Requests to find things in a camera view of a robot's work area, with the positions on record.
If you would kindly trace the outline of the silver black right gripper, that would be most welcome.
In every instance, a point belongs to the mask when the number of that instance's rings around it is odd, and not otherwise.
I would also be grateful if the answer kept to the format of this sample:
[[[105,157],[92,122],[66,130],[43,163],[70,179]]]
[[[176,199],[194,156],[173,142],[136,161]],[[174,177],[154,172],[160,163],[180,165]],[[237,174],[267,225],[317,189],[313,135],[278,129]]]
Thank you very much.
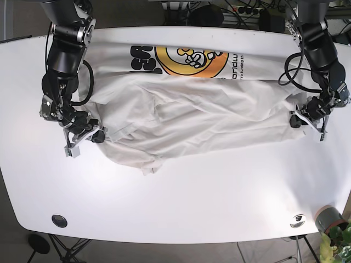
[[[64,147],[66,157],[76,158],[80,155],[79,146],[85,141],[101,144],[106,139],[105,130],[98,125],[88,122],[88,112],[78,111],[74,106],[82,106],[91,98],[88,93],[83,101],[68,101],[64,97],[53,100],[48,95],[43,95],[39,115],[46,121],[58,122],[64,128],[66,146]]]

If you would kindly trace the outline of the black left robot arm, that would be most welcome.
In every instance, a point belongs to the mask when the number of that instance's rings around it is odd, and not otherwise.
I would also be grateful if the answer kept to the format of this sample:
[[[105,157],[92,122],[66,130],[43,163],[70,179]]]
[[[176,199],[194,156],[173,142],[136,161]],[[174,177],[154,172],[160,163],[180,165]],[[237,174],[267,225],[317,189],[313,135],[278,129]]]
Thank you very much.
[[[290,126],[310,126],[324,141],[326,126],[334,108],[350,104],[350,91],[346,84],[346,70],[338,60],[337,49],[328,31],[325,18],[329,1],[286,1],[287,28],[300,51],[290,55],[280,78],[283,85],[293,84],[299,90],[312,93],[304,104],[298,104],[290,113]],[[295,81],[302,63],[309,65],[312,80],[318,89],[307,88]]]

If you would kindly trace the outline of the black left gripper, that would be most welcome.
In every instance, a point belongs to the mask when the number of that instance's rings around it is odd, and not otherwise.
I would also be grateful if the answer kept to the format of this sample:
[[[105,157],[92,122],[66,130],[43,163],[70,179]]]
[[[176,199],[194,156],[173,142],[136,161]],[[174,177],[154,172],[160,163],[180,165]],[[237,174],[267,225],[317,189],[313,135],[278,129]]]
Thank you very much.
[[[329,116],[334,108],[346,107],[350,101],[348,88],[343,88],[340,92],[331,89],[324,90],[319,96],[313,96],[306,104],[306,107],[296,107],[290,111],[289,124],[291,128],[298,129],[303,125],[314,128],[317,123],[318,142],[323,142],[327,135],[327,124]]]

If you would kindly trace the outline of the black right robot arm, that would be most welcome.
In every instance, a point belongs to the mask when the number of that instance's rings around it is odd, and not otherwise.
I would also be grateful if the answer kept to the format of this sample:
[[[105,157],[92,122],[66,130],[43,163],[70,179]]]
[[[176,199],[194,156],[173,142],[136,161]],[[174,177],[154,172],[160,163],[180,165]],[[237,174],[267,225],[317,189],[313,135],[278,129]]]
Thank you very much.
[[[79,110],[91,98],[94,73],[84,59],[90,45],[96,20],[92,17],[90,1],[40,1],[50,20],[48,35],[52,45],[45,48],[45,69],[42,78],[42,104],[40,116],[57,122],[63,128],[66,140],[65,154],[76,158],[79,145],[85,140],[102,143],[105,129],[87,111]],[[84,65],[89,73],[89,87],[82,101],[73,101],[79,85],[78,73]]]

